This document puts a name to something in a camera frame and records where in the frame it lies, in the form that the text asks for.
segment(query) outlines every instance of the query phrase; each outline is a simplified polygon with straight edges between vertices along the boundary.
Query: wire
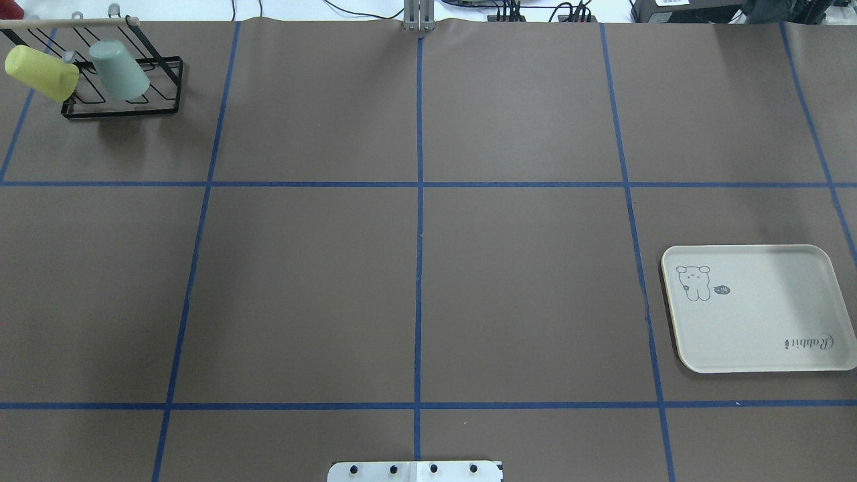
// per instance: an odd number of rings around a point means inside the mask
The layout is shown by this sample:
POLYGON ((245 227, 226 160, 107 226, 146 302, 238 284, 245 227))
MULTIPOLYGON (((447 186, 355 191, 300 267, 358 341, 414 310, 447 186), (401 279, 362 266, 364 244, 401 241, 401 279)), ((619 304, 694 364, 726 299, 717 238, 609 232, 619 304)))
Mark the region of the wire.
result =
POLYGON ((346 9, 343 9, 342 7, 339 7, 338 5, 333 4, 333 2, 331 2, 330 0, 322 0, 322 1, 324 3, 327 3, 327 5, 330 6, 331 8, 339 10, 340 12, 345 12, 346 14, 359 15, 359 16, 364 16, 364 17, 372 17, 372 18, 377 18, 377 19, 381 19, 381 20, 391 20, 391 19, 398 17, 399 15, 402 15, 405 12, 405 9, 401 9, 398 12, 396 12, 395 14, 390 15, 388 17, 385 17, 385 16, 375 15, 375 14, 364 14, 364 13, 360 13, 360 12, 352 12, 351 10, 346 10, 346 9))
POLYGON ((639 23, 640 19, 639 16, 637 16, 637 10, 634 9, 634 1, 628 0, 628 3, 631 4, 631 20, 639 23))
POLYGON ((592 3, 592 0, 588 0, 584 3, 584 0, 580 0, 578 6, 574 8, 574 12, 572 16, 566 18, 566 21, 578 22, 578 23, 586 23, 592 20, 592 10, 587 7, 592 3))
MULTIPOLYGON (((451 7, 460 7, 462 9, 492 9, 491 5, 462 5, 461 3, 453 3, 455 0, 440 0, 441 3, 445 3, 451 7)), ((488 0, 494 4, 494 7, 500 8, 500 5, 494 0, 488 0)))
POLYGON ((556 12, 558 12, 561 8, 566 7, 566 6, 568 7, 568 16, 572 16, 572 9, 574 8, 574 5, 572 5, 570 2, 563 2, 563 3, 560 3, 559 5, 557 5, 556 8, 554 8, 554 12, 550 14, 550 18, 548 19, 548 23, 554 21, 554 15, 556 15, 556 12))

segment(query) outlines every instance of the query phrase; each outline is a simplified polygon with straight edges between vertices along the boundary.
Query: cup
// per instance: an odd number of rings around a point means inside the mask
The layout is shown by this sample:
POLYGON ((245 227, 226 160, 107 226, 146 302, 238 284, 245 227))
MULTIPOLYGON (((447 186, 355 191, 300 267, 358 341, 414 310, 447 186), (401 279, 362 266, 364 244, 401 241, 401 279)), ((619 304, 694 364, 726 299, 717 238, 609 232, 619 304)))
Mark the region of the cup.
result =
POLYGON ((24 18, 24 9, 15 0, 0 0, 0 20, 20 20, 24 18))
POLYGON ((89 56, 107 94, 117 100, 132 100, 149 89, 149 78, 119 40, 100 40, 89 47, 89 56))
POLYGON ((71 97, 81 79, 74 65, 26 45, 17 45, 6 56, 6 73, 57 102, 71 97))

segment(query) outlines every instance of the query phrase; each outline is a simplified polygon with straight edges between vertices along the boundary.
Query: blue tape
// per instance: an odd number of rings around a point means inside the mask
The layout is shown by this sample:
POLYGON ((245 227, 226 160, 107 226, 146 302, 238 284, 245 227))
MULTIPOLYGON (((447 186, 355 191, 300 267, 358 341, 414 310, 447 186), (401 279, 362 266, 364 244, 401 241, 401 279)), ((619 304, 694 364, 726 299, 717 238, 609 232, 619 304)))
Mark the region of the blue tape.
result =
POLYGON ((649 293, 645 284, 645 273, 643 270, 643 257, 640 254, 639 238, 637 235, 637 221, 634 216, 633 200, 631 198, 631 184, 628 178, 628 168, 625 159, 625 144, 622 141, 622 128, 619 123, 619 108, 616 105, 616 92, 613 84, 613 72, 610 68, 610 53, 607 43, 607 31, 604 24, 599 24, 601 28, 601 43, 604 53, 604 68, 607 74, 607 86, 610 93, 610 110, 613 113, 613 127, 616 134, 616 147, 619 151, 619 163, 622 170, 622 182, 625 184, 625 203, 628 210, 628 221, 631 225, 631 240, 634 248, 634 257, 637 261, 637 276, 640 285, 640 290, 643 293, 643 303, 645 306, 645 322, 649 330, 649 356, 651 359, 651 371, 655 381, 655 394, 659 404, 658 414, 661 419, 661 436, 663 439, 663 451, 666 458, 667 474, 670 482, 675 482, 675 470, 673 464, 673 450, 669 441, 669 427, 667 425, 667 411, 663 407, 663 391, 661 389, 661 372, 657 363, 657 348, 655 345, 655 330, 651 324, 651 309, 649 307, 649 293))
POLYGON ((9 148, 6 149, 6 157, 3 158, 3 166, 0 167, 0 182, 6 177, 6 171, 9 169, 9 163, 12 162, 12 155, 15 153, 15 146, 18 144, 18 136, 21 135, 21 129, 24 127, 24 120, 27 118, 27 111, 30 110, 30 102, 33 100, 34 90, 30 89, 27 94, 27 100, 24 101, 24 106, 21 108, 21 115, 18 116, 18 124, 15 125, 15 132, 12 134, 12 140, 9 142, 9 148))
POLYGON ((786 49, 786 57, 788 58, 788 68, 792 72, 792 80, 794 81, 794 90, 797 91, 800 108, 804 112, 806 125, 809 127, 812 143, 815 145, 815 152, 818 154, 818 162, 821 163, 821 169, 824 171, 824 178, 827 180, 827 186, 830 188, 830 197, 833 199, 833 206, 836 208, 836 215, 839 216, 839 224, 842 226, 842 233, 845 235, 845 241, 848 243, 848 249, 851 251, 851 260, 857 267, 857 248, 854 247, 854 239, 851 237, 851 230, 848 228, 848 222, 845 220, 845 213, 842 211, 842 204, 839 202, 839 195, 836 193, 836 186, 833 184, 833 176, 830 174, 830 167, 827 165, 827 159, 824 157, 824 150, 821 148, 821 141, 818 139, 818 132, 815 130, 815 123, 812 121, 812 115, 809 113, 809 107, 806 105, 803 88, 800 86, 798 71, 794 67, 794 58, 792 57, 792 47, 788 42, 788 32, 786 24, 780 22, 780 34, 782 36, 782 45, 786 49))
POLYGON ((0 410, 164 410, 164 403, 0 402, 0 410))
POLYGON ((857 400, 665 401, 666 408, 857 407, 857 400))
POLYGON ((205 194, 202 197, 202 207, 200 208, 200 220, 196 227, 196 239, 194 241, 194 254, 190 261, 190 271, 188 273, 188 285, 184 292, 184 304, 182 307, 182 320, 178 326, 178 336, 176 338, 176 350, 172 357, 172 367, 170 370, 170 382, 167 386, 166 407, 164 409, 164 418, 161 422, 160 437, 158 439, 158 451, 155 455, 154 468, 152 469, 152 482, 158 482, 160 478, 161 462, 164 459, 164 448, 166 446, 166 435, 170 428, 170 412, 173 401, 173 396, 176 393, 176 379, 178 378, 178 366, 182 359, 182 346, 184 343, 184 333, 188 325, 188 313, 190 311, 190 296, 194 290, 194 280, 196 276, 196 266, 200 257, 200 245, 202 243, 202 232, 206 224, 208 213, 208 201, 211 198, 211 182, 214 178, 214 167, 217 163, 217 154, 220 146, 220 134, 223 129, 223 121, 226 115, 226 104, 229 100, 229 87, 232 80, 232 69, 235 64, 235 53, 238 48, 238 37, 241 32, 241 22, 236 22, 235 32, 232 34, 232 49, 229 55, 229 67, 226 70, 226 80, 223 87, 223 97, 220 101, 220 113, 218 115, 217 130, 214 133, 214 143, 212 145, 211 161, 208 165, 208 178, 205 194))
POLYGON ((423 410, 615 410, 659 406, 656 401, 440 401, 421 404, 423 410))
POLYGON ((283 411, 328 411, 328 410, 413 410, 414 404, 405 402, 343 402, 343 403, 173 403, 176 410, 283 410, 283 411))
POLYGON ((420 403, 423 400, 423 37, 417 40, 417 276, 414 306, 414 460, 422 458, 420 403))
MULTIPOLYGON (((19 187, 215 187, 215 188, 418 188, 411 181, 4 181, 5 186, 19 187)), ((759 188, 759 189, 828 189, 828 183, 686 183, 631 181, 632 188, 759 188)), ((423 188, 624 188, 626 183, 613 181, 559 182, 423 182, 423 188)), ((854 188, 857 183, 834 183, 836 187, 854 188)))

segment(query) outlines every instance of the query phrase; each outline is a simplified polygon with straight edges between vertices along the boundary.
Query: white tray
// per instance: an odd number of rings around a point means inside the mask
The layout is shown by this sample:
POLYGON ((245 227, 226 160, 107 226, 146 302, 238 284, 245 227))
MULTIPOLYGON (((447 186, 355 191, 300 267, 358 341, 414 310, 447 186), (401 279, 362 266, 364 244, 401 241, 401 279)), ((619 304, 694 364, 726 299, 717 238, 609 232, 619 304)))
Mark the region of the white tray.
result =
POLYGON ((809 244, 674 246, 661 259, 679 358, 699 373, 851 370, 857 338, 809 244))

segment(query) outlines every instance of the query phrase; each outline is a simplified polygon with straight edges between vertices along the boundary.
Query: black device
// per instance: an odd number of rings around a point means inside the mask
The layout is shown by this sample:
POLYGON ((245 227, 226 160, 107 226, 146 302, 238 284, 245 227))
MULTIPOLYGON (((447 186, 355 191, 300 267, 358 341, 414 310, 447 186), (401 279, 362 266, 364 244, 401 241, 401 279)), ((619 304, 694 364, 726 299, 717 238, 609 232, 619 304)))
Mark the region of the black device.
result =
POLYGON ((729 23, 743 3, 744 0, 636 0, 632 15, 642 23, 729 23))
POLYGON ((636 0, 635 21, 643 23, 729 23, 738 10, 746 23, 791 21, 815 25, 831 5, 851 0, 636 0))

